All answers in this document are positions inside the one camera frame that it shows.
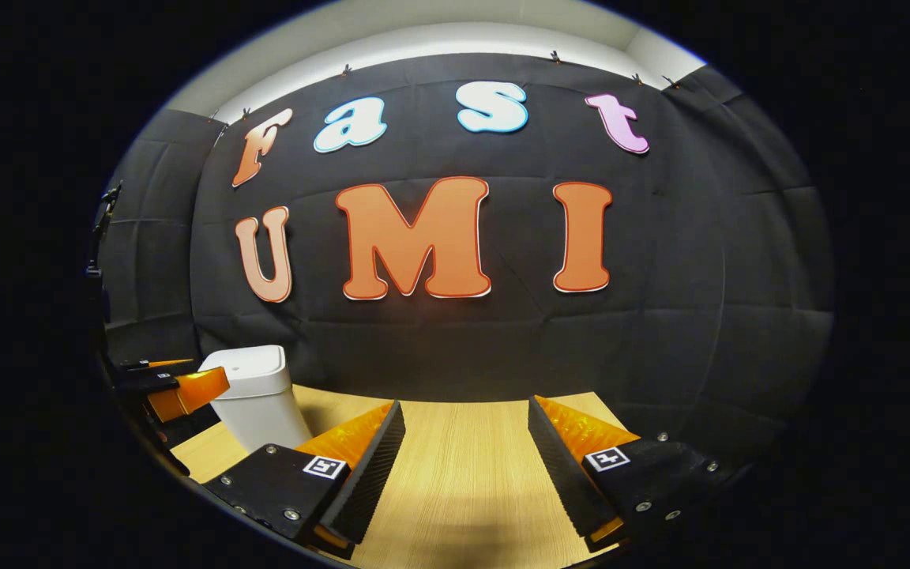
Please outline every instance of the orange letter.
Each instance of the orange letter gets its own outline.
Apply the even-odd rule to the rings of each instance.
[[[336,207],[350,223],[350,281],[346,298],[374,301],[389,292],[378,278],[374,256],[402,295],[416,288],[427,255],[434,252],[434,274],[427,292],[440,299],[483,296],[491,280],[479,267],[479,203],[490,188],[479,178],[442,178],[427,192],[412,226],[378,184],[358,185],[339,192]]]
[[[275,269],[273,280],[262,274],[262,267],[259,266],[259,253],[255,246],[255,235],[259,230],[259,220],[255,217],[240,220],[237,227],[234,227],[234,233],[241,242],[241,260],[245,263],[245,277],[248,277],[248,285],[252,292],[267,303],[281,303],[290,296],[290,257],[286,254],[286,231],[283,226],[286,225],[286,219],[290,216],[290,210],[279,206],[279,208],[269,209],[262,216],[262,224],[269,230],[269,246],[272,248],[272,264]]]
[[[561,183],[553,187],[564,205],[564,267],[553,277],[560,292],[592,292],[610,284],[603,266],[603,213],[613,194],[592,183]]]
[[[259,153],[262,153],[262,156],[268,154],[272,143],[276,140],[276,133],[279,130],[277,127],[286,125],[292,116],[293,111],[288,108],[252,130],[248,130],[248,134],[245,134],[245,152],[241,155],[241,167],[234,176],[232,187],[238,187],[259,173],[259,168],[262,167],[262,164],[259,163]]]

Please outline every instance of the wooden table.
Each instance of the wooden table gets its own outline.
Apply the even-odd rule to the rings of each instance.
[[[389,402],[306,386],[294,386],[294,396],[311,435]],[[622,426],[595,393],[552,399]],[[526,401],[401,404],[404,442],[364,542],[346,563],[365,569],[555,569],[593,557],[528,435]],[[198,482],[246,457],[223,424],[173,453]]]

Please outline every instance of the white bin lid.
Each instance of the white bin lid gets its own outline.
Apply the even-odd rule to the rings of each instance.
[[[263,345],[223,349],[206,357],[199,371],[223,367],[227,372],[228,389],[217,400],[241,399],[275,395],[290,389],[283,346]]]

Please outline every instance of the white trash can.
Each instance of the white trash can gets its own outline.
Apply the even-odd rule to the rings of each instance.
[[[212,401],[213,410],[248,453],[266,443],[299,446],[311,437],[293,398],[283,346],[225,349],[209,354],[199,371],[223,367],[228,389]]]

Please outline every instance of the letter m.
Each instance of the letter m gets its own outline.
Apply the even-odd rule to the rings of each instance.
[[[491,280],[480,269],[477,229],[479,204],[488,192],[479,178],[442,178],[409,224],[382,185],[341,191],[336,206],[346,212],[350,226],[350,281],[343,285],[343,294],[356,301],[389,294],[389,285],[378,278],[377,255],[395,287],[409,296],[431,251],[434,274],[426,282],[431,296],[468,298],[490,292]]]

